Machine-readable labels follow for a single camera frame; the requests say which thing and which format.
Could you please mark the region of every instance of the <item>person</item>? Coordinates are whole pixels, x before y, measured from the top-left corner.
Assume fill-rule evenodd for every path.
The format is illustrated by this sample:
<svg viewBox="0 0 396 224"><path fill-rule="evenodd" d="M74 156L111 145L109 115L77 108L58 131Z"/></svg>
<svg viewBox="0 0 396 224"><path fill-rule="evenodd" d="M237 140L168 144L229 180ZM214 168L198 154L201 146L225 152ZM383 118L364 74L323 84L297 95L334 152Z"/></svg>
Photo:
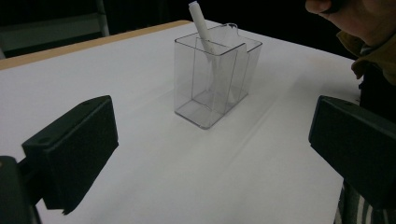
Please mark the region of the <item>person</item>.
<svg viewBox="0 0 396 224"><path fill-rule="evenodd" d="M305 9L340 29L337 37L357 59L360 106L396 123L396 0L305 0ZM373 209L344 182L334 224L396 224L396 210Z"/></svg>

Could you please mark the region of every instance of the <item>acrylic box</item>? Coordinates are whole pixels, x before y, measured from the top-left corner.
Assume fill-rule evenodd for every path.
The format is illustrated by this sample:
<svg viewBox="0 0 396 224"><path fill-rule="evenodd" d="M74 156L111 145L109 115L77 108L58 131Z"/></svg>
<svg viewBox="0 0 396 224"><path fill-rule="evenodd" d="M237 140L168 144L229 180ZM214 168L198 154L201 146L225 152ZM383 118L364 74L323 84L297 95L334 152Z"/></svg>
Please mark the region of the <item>acrylic box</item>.
<svg viewBox="0 0 396 224"><path fill-rule="evenodd" d="M242 37L233 23L175 40L175 113L209 129L247 95L262 42Z"/></svg>

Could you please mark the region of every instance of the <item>wooden table edge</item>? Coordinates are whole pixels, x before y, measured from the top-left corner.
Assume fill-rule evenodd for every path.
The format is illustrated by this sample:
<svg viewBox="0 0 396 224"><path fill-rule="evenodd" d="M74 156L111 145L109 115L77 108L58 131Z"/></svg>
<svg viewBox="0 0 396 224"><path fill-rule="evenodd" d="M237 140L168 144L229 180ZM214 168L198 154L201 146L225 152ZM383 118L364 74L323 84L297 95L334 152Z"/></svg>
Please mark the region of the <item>wooden table edge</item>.
<svg viewBox="0 0 396 224"><path fill-rule="evenodd" d="M35 62L38 62L41 60L64 55L67 53L76 52L76 51L79 51L82 49L93 48L96 46L101 46L104 44L112 43L112 42L127 39L127 38L132 38L132 37L136 37L136 36L140 36L140 35L147 35L147 34L151 34L154 32L177 27L180 25L188 24L188 23L191 23L191 21L171 21L168 23L164 23L164 24L160 24L160 25L156 25L156 26L150 26L150 27L147 27L144 29L134 30L134 31L118 34L118 35L110 35L110 36L106 36L106 37L97 38L94 40L80 42L77 44L67 45L64 47L59 47L59 48L55 48L55 49L46 49L46 50L35 52L35 53L30 53L30 54L17 56L17 57L3 59L3 60L0 60L0 70L20 66L23 64L27 64L27 63L35 63Z"/></svg>

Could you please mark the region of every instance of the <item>human hand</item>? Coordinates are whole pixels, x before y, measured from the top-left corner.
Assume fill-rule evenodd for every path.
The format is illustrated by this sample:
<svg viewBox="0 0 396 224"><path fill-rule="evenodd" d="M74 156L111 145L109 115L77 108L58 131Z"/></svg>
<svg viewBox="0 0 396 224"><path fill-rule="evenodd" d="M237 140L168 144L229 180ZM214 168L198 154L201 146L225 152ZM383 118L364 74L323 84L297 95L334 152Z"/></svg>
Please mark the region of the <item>human hand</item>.
<svg viewBox="0 0 396 224"><path fill-rule="evenodd" d="M344 0L334 13L323 13L332 0L305 0L308 12L331 21L339 29L376 47L396 33L396 0Z"/></svg>

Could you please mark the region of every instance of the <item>white table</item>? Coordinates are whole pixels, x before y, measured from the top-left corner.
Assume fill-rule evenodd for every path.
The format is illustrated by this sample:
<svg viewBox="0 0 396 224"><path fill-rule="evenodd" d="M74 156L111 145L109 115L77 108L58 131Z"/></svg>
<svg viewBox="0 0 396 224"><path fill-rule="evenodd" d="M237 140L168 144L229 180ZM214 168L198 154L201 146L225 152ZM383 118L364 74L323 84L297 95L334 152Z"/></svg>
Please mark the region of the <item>white table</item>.
<svg viewBox="0 0 396 224"><path fill-rule="evenodd" d="M75 105L113 99L120 146L71 214L37 204L44 224L332 224L343 178L308 134L320 95L359 99L352 61L240 30L263 43L249 96L205 131L173 108L174 40L192 33L189 23L0 70L0 155L17 161Z"/></svg>

